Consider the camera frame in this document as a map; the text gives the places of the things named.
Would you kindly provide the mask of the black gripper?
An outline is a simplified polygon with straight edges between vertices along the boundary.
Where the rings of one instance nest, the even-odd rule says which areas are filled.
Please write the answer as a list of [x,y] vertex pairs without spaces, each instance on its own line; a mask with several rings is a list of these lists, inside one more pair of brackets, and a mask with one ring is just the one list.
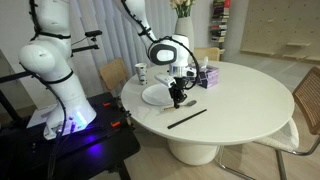
[[184,93],[184,87],[186,84],[186,81],[184,78],[175,78],[176,83],[169,88],[169,93],[171,98],[174,101],[174,108],[179,108],[179,103],[183,103],[187,99],[187,95]]

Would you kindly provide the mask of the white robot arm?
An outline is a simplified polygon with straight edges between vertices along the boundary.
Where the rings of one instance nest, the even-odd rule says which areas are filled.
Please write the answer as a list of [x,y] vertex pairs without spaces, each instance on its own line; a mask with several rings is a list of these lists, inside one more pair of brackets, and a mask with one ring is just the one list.
[[[156,79],[169,88],[174,105],[186,98],[184,79],[199,74],[190,67],[189,40],[174,34],[156,38],[145,13],[145,0],[113,0],[130,21],[146,47],[148,59],[167,65],[169,73]],[[35,35],[21,48],[19,61],[26,72],[39,79],[56,97],[58,105],[49,113],[43,136],[47,140],[84,130],[97,116],[81,83],[67,61],[72,57],[69,0],[29,0]]]

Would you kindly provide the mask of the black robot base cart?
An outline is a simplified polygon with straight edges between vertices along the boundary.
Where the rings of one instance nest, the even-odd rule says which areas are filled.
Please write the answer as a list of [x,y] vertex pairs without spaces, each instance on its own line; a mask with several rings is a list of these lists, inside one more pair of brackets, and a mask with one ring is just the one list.
[[[43,137],[44,126],[10,129],[0,138],[0,180],[89,180],[104,170],[120,172],[130,180],[124,160],[140,150],[140,144],[127,123],[130,113],[117,105],[109,93],[89,99],[96,119],[79,132],[62,138],[56,154],[53,176],[48,176],[53,140]],[[111,127],[111,122],[120,126]]]

